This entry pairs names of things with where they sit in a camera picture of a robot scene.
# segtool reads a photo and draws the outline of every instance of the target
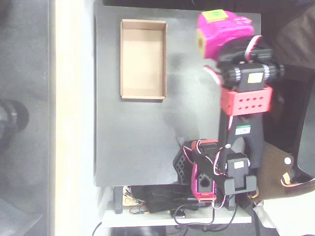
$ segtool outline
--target pink 3d printed part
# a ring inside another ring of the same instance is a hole
[[[226,42],[253,35],[251,20],[232,12],[213,10],[198,17],[197,44],[204,59],[217,59],[219,49]]]

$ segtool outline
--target white wire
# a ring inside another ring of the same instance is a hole
[[[185,149],[189,150],[189,151],[192,151],[189,147],[186,147],[186,146],[183,146],[183,152],[184,152],[184,156],[186,157],[186,159],[191,163],[193,164],[193,162],[189,159]]]
[[[225,202],[225,198],[226,198],[226,195],[223,197],[222,204],[221,204],[221,206],[219,206],[218,208],[215,207],[215,202],[212,202],[212,203],[211,203],[211,205],[212,205],[212,207],[214,208],[214,210],[219,210],[220,208],[223,207],[224,202]]]
[[[230,130],[232,122],[233,122],[233,116],[230,116],[230,118],[228,120],[228,130]]]
[[[220,87],[222,86],[222,82],[221,79],[219,78],[219,76],[216,74],[216,72],[214,72],[209,66],[205,65],[203,66],[203,69],[205,71],[207,71],[212,78],[215,80],[215,82],[217,83],[217,85],[219,85]]]
[[[199,140],[197,141],[197,143],[196,143],[196,149],[197,149],[197,152],[198,152],[199,154],[201,154],[201,151],[199,150],[199,144],[200,144],[200,142],[201,142],[201,140],[199,139]]]
[[[199,154],[202,154],[201,151],[199,150],[200,142],[201,142],[201,140],[199,139],[199,140],[197,141],[197,143],[196,143],[196,149],[197,149],[197,152],[198,152]],[[206,156],[206,155],[205,155],[205,157],[206,157],[206,158],[211,162],[211,164],[213,165],[213,161],[210,159],[210,157],[208,157],[208,156]]]
[[[215,158],[215,161],[213,163],[213,173],[217,176],[219,176],[220,174],[217,173],[216,171],[216,166],[217,166],[217,162],[218,162],[218,159],[219,159],[219,155],[220,155],[220,151],[218,151],[218,153],[216,154],[216,158]]]
[[[261,35],[256,35],[254,36],[250,43],[248,44],[246,50],[245,50],[245,59],[247,61],[250,61],[251,60],[251,53],[252,53],[252,50],[254,48],[254,46],[256,45],[257,41],[259,40],[259,38],[261,37]]]

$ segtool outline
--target brown cardboard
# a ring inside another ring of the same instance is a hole
[[[165,21],[122,20],[123,99],[165,99],[166,29]]]

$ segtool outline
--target white shelf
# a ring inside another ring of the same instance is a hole
[[[102,227],[134,227],[134,226],[162,226],[176,225],[169,211],[154,214],[133,215],[129,213],[130,207],[124,207],[122,214],[115,214],[111,204],[107,207],[102,219]],[[201,208],[198,211],[185,210],[186,218],[178,219],[180,223],[200,222],[209,223],[212,220],[212,207]],[[214,224],[228,224],[233,211],[221,208],[215,212]],[[233,223],[251,223],[252,218],[240,207],[237,210]]]

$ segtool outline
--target red perforated block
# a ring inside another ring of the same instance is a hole
[[[272,88],[251,92],[235,92],[222,88],[221,108],[229,116],[266,112],[269,110]]]

